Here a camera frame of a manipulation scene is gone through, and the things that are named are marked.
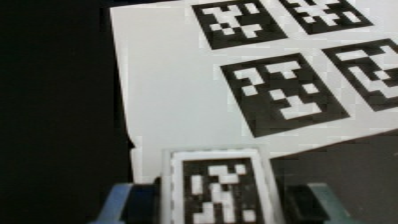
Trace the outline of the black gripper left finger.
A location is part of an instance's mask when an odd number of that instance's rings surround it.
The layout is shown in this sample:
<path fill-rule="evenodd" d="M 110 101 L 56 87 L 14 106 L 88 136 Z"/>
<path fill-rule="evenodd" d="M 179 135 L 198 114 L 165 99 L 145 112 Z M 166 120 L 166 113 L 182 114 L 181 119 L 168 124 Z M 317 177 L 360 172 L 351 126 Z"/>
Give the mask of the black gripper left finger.
<path fill-rule="evenodd" d="M 115 184 L 86 224 L 159 224 L 159 184 Z"/>

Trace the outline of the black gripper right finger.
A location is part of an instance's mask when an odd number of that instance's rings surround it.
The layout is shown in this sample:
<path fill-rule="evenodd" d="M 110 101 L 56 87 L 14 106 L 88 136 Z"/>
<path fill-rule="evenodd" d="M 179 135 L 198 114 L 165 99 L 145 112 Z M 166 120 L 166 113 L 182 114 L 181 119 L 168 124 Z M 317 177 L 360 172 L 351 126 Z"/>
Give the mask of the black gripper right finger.
<path fill-rule="evenodd" d="M 325 183 L 282 187 L 285 224 L 355 224 L 339 198 Z"/>

